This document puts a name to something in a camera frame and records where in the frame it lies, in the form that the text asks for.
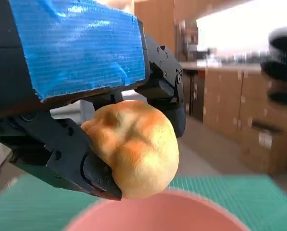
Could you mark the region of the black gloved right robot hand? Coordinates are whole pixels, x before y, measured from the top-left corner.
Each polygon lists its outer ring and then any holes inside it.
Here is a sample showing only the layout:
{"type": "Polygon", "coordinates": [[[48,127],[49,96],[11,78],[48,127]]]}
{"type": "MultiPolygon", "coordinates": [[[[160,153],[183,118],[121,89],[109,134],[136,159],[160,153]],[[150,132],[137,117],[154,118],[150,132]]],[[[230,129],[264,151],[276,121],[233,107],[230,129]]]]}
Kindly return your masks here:
{"type": "Polygon", "coordinates": [[[287,106],[287,27],[272,31],[268,42],[269,57],[261,62],[262,73],[273,82],[267,96],[274,103],[287,106]]]}

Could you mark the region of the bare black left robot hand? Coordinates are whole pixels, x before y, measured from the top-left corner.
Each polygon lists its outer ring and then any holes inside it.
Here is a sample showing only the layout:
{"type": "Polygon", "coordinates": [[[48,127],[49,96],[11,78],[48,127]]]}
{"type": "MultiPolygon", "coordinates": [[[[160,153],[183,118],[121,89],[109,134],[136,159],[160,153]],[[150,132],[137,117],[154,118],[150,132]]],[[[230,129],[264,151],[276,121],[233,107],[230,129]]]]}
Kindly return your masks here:
{"type": "Polygon", "coordinates": [[[0,0],[0,143],[10,163],[109,200],[162,192],[185,131],[182,67],[94,0],[0,0]]]}

